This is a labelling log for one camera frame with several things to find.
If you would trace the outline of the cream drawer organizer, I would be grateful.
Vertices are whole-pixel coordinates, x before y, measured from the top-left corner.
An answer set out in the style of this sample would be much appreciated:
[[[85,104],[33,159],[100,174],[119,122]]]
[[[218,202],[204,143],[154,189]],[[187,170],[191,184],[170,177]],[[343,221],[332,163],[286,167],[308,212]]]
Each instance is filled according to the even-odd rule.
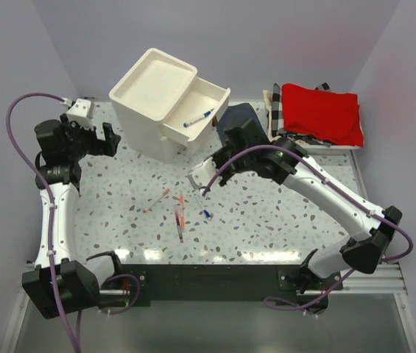
[[[195,153],[228,108],[231,90],[202,79],[195,66],[148,49],[109,92],[129,147],[162,163]],[[211,115],[183,123],[214,108]]]

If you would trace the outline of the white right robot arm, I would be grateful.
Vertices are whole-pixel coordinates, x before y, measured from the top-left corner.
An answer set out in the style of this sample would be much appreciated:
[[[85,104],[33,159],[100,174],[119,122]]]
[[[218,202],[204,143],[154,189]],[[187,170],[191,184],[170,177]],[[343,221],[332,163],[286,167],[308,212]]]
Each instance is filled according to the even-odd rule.
[[[203,162],[211,179],[219,178],[225,185],[234,174],[252,171],[305,196],[348,233],[347,240],[331,248],[312,250],[290,280],[315,289],[346,269],[375,272],[401,221],[398,208],[382,208],[363,199],[320,167],[303,147],[289,138],[269,141],[251,119],[225,135],[224,146]]]

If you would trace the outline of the red pen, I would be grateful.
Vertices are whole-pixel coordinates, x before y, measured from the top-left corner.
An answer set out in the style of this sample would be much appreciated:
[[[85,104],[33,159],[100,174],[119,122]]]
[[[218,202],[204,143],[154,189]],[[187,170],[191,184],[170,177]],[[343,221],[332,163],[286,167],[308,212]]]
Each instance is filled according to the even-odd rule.
[[[179,241],[180,241],[180,243],[184,243],[183,231],[182,231],[181,222],[180,222],[179,208],[178,208],[177,205],[174,205],[174,216],[175,216],[175,222],[176,222],[177,234],[178,234],[178,237],[179,237]]]

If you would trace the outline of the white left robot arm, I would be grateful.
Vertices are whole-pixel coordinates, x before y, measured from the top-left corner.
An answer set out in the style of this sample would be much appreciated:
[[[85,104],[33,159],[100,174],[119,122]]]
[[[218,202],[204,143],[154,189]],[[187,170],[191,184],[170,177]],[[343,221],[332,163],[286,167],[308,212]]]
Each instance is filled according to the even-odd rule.
[[[58,308],[74,313],[101,304],[100,288],[117,288],[124,270],[113,251],[77,259],[75,215],[80,197],[82,169],[87,155],[114,157],[121,141],[110,123],[102,125],[104,139],[96,129],[80,126],[61,115],[38,124],[35,135],[40,146],[34,167],[43,208],[40,250],[32,271],[22,276],[22,286],[41,315],[55,318]]]

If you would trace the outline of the blue-capped white marker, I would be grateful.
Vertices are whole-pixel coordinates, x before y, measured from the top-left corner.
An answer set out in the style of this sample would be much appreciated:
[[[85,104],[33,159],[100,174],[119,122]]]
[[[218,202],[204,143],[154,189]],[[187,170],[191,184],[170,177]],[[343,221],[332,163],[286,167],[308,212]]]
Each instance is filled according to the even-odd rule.
[[[208,118],[213,111],[214,111],[214,108],[212,108],[212,109],[210,109],[210,110],[208,110],[208,111],[206,111],[206,112],[204,112],[204,113],[202,113],[202,114],[184,122],[183,127],[184,128],[189,128],[190,126],[192,126],[194,124],[197,124],[198,122]]]

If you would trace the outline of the small blue-tipped pen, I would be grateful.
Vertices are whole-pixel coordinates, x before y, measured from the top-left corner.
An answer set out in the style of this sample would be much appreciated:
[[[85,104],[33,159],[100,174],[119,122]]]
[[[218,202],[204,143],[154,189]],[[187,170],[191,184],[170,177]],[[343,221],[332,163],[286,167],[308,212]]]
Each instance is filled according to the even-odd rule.
[[[205,205],[204,205],[203,201],[201,200],[200,196],[195,195],[194,197],[197,200],[198,205],[200,206],[202,214],[205,216],[206,219],[211,220],[212,219],[212,214],[210,212],[208,212],[208,210],[205,207]]]

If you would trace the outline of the orange marker pen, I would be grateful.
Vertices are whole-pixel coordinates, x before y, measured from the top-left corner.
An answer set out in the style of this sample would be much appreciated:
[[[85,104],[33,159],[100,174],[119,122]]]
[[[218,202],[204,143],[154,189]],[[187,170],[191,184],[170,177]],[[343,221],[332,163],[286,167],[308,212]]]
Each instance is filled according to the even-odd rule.
[[[180,202],[180,228],[182,230],[184,230],[185,229],[185,213],[184,213],[184,196],[183,196],[183,193],[180,193],[179,202]]]

